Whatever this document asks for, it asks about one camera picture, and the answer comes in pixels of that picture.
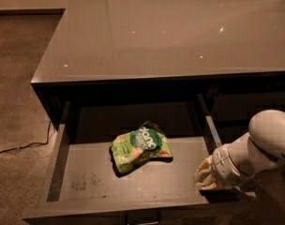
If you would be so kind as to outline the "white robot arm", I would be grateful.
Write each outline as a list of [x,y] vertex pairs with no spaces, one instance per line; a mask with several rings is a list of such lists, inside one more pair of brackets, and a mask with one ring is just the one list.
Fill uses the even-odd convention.
[[284,164],[285,112],[265,110],[250,119],[247,133],[202,161],[195,185],[202,190],[240,187],[256,173]]

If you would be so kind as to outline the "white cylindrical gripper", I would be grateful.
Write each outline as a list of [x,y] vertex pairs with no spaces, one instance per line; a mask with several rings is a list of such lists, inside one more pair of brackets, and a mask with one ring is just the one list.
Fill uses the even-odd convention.
[[254,177],[254,170],[247,165],[249,174],[241,172],[230,156],[230,144],[218,147],[205,158],[195,172],[195,185],[202,190],[240,187]]

